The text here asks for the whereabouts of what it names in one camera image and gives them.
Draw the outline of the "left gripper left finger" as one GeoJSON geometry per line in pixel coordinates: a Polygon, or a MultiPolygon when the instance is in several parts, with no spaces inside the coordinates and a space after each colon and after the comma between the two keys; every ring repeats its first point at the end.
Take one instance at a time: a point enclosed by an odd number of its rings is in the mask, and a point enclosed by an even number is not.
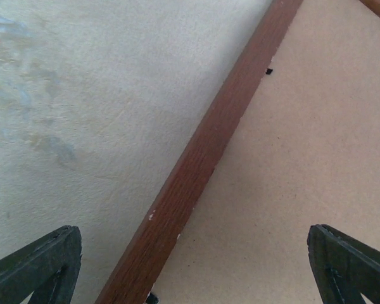
{"type": "Polygon", "coordinates": [[[81,257],[80,230],[65,225],[0,259],[0,303],[70,303],[81,257]]]}

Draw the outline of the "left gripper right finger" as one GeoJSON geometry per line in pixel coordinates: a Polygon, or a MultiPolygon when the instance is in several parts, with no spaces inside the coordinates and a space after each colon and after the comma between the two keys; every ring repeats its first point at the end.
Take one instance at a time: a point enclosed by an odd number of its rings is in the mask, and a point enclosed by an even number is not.
{"type": "Polygon", "coordinates": [[[380,303],[380,251],[325,224],[310,227],[307,246],[323,303],[380,303]]]}

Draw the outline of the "brown wooden picture frame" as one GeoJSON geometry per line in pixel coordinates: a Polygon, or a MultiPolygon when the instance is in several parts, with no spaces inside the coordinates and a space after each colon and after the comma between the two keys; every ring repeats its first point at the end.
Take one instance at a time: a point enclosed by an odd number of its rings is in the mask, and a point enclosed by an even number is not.
{"type": "MultiPolygon", "coordinates": [[[[98,303],[144,303],[304,1],[274,1],[207,110],[98,303]]],[[[380,18],[380,1],[360,1],[380,18]]]]}

